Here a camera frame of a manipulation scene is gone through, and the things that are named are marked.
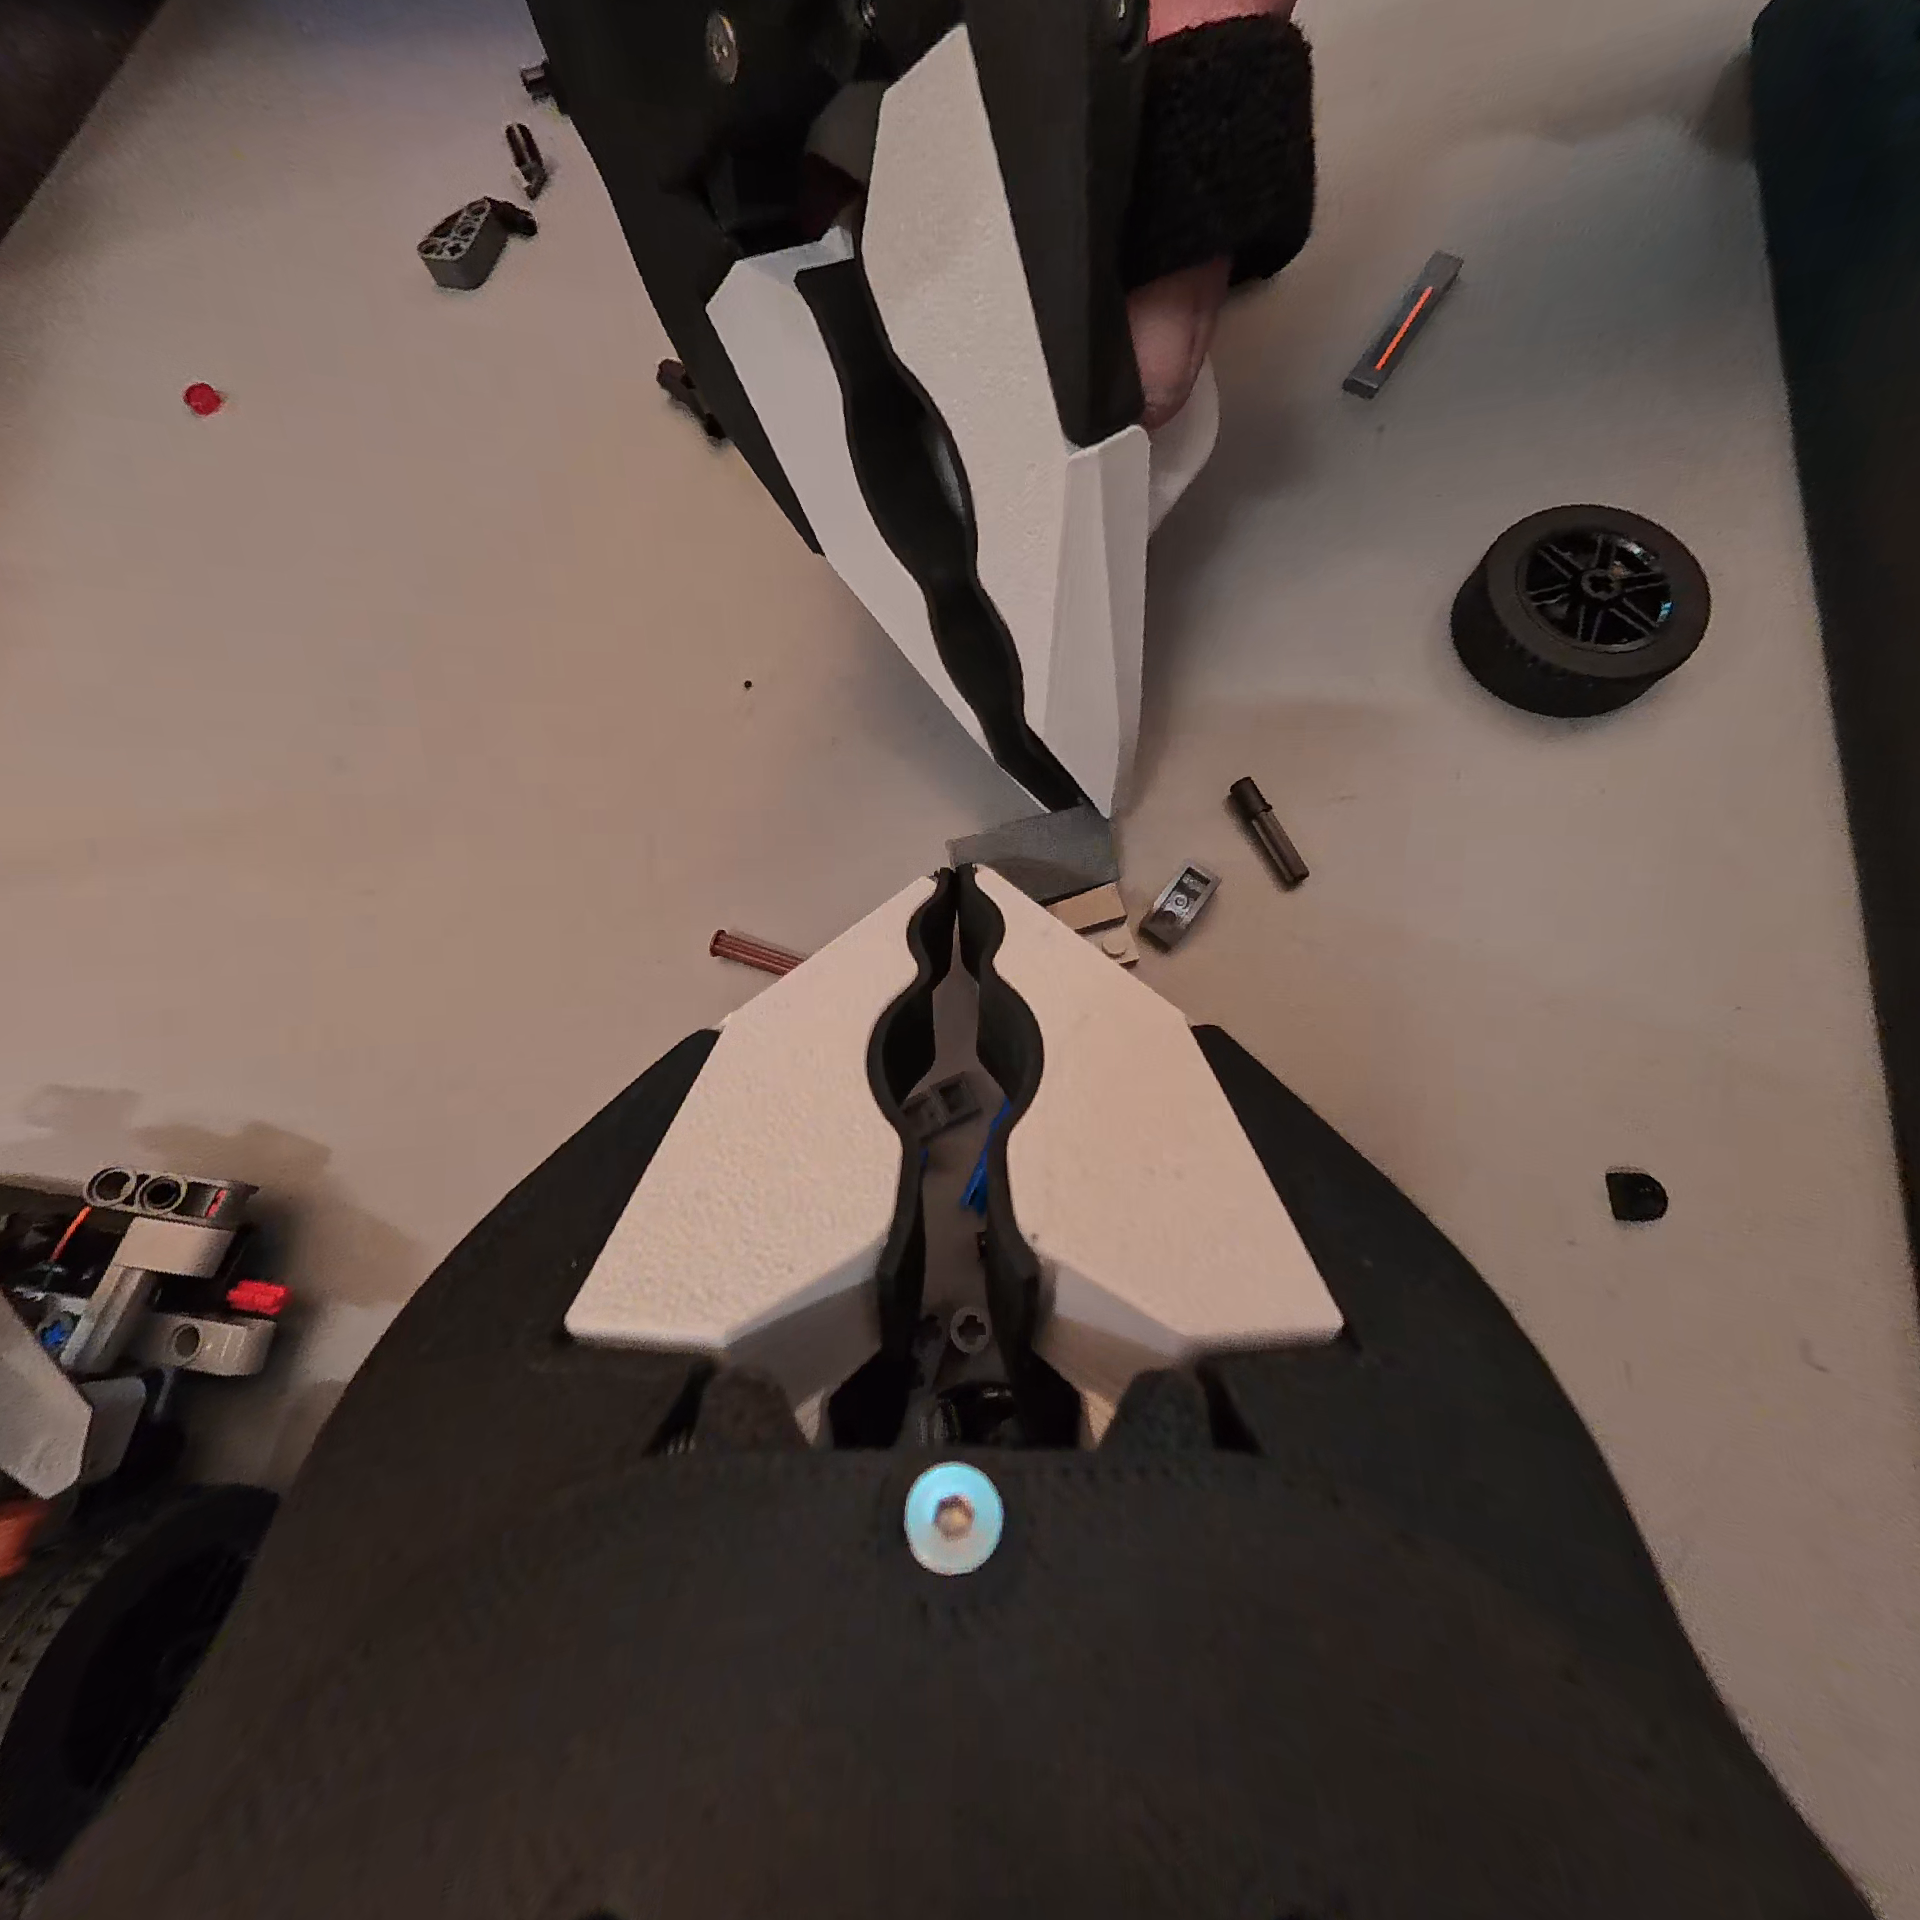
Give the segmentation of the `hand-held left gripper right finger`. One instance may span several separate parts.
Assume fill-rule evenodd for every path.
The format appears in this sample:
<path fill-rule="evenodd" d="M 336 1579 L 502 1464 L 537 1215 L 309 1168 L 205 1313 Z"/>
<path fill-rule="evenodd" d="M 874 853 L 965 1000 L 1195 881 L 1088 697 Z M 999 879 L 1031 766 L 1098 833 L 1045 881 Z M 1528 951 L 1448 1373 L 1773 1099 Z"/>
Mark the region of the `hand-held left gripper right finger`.
<path fill-rule="evenodd" d="M 1019 1431 L 1074 1448 L 1083 1398 L 1345 1328 L 1190 1019 L 990 869 L 953 871 L 990 1141 L 986 1292 Z"/>

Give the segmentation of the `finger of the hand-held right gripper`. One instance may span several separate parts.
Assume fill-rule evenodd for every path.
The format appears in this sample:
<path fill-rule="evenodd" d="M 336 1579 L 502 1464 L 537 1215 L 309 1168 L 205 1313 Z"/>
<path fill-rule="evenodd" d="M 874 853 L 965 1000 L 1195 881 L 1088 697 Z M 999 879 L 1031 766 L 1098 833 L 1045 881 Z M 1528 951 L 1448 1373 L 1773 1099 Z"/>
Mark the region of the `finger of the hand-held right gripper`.
<path fill-rule="evenodd" d="M 978 582 L 962 456 L 888 344 L 854 232 L 735 260 L 707 322 L 851 599 L 1036 804 L 1088 804 L 1026 717 L 1019 646 Z"/>
<path fill-rule="evenodd" d="M 1017 715 L 1112 813 L 1140 739 L 1149 436 L 1068 444 L 965 27 L 880 99 L 861 266 L 956 452 Z"/>

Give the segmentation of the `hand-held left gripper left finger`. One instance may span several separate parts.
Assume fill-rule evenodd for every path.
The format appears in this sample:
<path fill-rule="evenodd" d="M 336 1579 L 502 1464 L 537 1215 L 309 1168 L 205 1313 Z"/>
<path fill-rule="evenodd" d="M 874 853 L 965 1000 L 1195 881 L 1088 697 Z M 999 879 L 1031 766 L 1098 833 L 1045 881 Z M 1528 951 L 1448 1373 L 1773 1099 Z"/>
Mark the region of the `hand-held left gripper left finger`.
<path fill-rule="evenodd" d="M 599 1253 L 578 1347 L 711 1360 L 822 1402 L 834 1448 L 894 1448 L 923 1320 L 923 1133 L 956 874 L 818 948 L 714 1032 Z"/>

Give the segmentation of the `pile of dark lego pieces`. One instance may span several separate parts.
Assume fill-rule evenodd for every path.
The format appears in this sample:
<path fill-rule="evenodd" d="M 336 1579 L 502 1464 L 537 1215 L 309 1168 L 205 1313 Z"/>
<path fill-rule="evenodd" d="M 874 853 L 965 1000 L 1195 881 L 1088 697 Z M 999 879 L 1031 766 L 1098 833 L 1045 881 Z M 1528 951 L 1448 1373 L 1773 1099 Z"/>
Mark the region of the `pile of dark lego pieces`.
<path fill-rule="evenodd" d="M 419 243 L 419 258 L 441 292 L 480 292 L 506 243 L 540 235 L 531 205 L 544 195 L 551 171 L 528 125 L 506 125 L 502 139 L 518 181 L 518 201 L 477 195 L 430 225 Z M 679 359 L 660 359 L 655 387 L 701 428 L 707 444 L 732 440 L 725 422 Z"/>

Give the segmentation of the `dark grey wide lego tile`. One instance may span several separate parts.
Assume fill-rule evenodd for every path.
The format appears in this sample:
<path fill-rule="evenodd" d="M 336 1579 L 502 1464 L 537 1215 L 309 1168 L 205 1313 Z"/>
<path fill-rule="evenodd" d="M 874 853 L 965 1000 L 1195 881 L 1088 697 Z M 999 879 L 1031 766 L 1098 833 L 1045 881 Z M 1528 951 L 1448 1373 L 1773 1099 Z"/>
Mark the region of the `dark grey wide lego tile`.
<path fill-rule="evenodd" d="M 1112 824 L 1089 804 L 1031 813 L 995 828 L 953 837 L 953 869 L 994 869 L 1039 904 L 1088 894 L 1120 881 Z"/>

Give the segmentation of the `grey lego tile orange stripe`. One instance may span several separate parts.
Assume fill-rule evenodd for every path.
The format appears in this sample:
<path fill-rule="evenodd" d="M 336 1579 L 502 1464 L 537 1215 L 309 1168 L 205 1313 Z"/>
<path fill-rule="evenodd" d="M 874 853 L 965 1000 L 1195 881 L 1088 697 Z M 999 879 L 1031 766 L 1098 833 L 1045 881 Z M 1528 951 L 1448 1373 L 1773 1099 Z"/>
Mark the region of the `grey lego tile orange stripe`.
<path fill-rule="evenodd" d="M 1404 366 L 1411 345 L 1419 339 L 1425 328 L 1433 322 L 1433 314 L 1443 307 L 1451 292 L 1457 289 L 1463 270 L 1463 258 L 1454 250 L 1433 250 L 1385 319 L 1376 328 L 1376 336 L 1357 354 L 1354 366 L 1343 380 L 1343 393 L 1352 399 L 1378 399 Z"/>

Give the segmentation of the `grey lego car model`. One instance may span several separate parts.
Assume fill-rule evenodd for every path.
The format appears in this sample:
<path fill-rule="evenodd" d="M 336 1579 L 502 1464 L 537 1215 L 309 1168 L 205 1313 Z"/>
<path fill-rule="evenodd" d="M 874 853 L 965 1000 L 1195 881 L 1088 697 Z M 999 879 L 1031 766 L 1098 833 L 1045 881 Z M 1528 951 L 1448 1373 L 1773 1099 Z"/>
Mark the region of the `grey lego car model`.
<path fill-rule="evenodd" d="M 150 1747 L 276 1500 L 186 1481 L 184 1377 L 262 1375 L 291 1292 L 247 1181 L 103 1166 L 3 1187 L 3 1917 Z"/>

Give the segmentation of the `black lego axle pin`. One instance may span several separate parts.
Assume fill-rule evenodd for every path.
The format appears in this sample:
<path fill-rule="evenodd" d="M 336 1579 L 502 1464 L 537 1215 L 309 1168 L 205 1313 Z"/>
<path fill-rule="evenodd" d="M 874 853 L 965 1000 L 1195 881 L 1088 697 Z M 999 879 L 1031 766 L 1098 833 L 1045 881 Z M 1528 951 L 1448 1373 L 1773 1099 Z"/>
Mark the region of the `black lego axle pin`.
<path fill-rule="evenodd" d="M 1276 874 L 1288 890 L 1297 890 L 1310 879 L 1310 865 L 1294 845 L 1289 833 L 1276 820 L 1273 807 L 1266 804 L 1260 785 L 1253 778 L 1239 778 L 1227 788 L 1227 807 L 1233 809 L 1239 824 L 1257 843 L 1262 863 Z"/>

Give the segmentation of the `black lego tyre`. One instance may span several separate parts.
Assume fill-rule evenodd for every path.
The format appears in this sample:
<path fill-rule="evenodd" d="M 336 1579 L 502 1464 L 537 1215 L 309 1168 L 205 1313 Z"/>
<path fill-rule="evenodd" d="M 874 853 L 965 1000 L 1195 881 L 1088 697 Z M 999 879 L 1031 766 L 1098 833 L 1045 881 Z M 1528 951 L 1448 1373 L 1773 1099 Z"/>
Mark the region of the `black lego tyre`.
<path fill-rule="evenodd" d="M 1465 673 L 1545 717 L 1618 713 L 1677 673 L 1712 619 L 1712 586 L 1666 525 L 1603 503 L 1511 521 L 1457 592 Z"/>

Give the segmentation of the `person's right hand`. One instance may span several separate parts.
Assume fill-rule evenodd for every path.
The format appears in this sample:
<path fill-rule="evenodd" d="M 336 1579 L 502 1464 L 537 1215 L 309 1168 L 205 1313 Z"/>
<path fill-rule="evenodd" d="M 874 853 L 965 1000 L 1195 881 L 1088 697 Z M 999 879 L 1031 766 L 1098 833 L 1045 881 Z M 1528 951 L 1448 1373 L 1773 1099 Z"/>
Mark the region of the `person's right hand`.
<path fill-rule="evenodd" d="M 1158 431 L 1191 399 L 1232 292 L 1227 254 L 1162 274 L 1125 298 L 1144 428 Z"/>

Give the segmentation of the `black perforated panel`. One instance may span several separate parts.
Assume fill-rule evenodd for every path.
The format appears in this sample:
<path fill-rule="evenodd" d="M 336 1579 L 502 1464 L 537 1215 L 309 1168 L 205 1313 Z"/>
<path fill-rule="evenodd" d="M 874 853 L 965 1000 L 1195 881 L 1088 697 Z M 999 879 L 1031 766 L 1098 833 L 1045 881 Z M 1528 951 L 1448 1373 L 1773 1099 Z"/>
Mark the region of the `black perforated panel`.
<path fill-rule="evenodd" d="M 1918 2 L 1769 2 L 1749 130 L 1788 438 L 1918 1219 Z"/>

